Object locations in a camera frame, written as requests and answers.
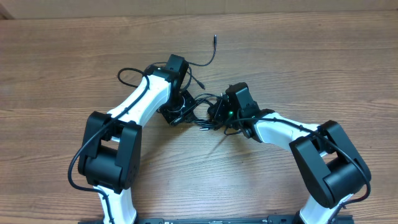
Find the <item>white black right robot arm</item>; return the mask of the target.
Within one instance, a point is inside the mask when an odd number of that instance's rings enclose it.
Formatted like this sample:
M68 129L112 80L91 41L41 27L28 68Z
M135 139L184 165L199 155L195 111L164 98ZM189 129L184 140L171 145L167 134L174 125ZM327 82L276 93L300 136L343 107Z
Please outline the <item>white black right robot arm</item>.
M208 114L218 128L292 153L310 194L294 223L339 223L341 209L369 197L369 167L336 121L305 124L262 110L246 83L229 86Z

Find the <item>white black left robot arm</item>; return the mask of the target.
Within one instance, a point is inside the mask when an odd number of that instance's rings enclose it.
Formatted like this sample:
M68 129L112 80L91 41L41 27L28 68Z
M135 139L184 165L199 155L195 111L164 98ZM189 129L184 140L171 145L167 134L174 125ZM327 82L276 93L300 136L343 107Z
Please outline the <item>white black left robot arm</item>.
M137 223L131 185L140 166L142 129L158 110L172 123L187 109L180 89L188 68L183 57L172 54L165 66L140 71L141 83L119 106L89 115L67 177L73 188L99 195L100 223Z

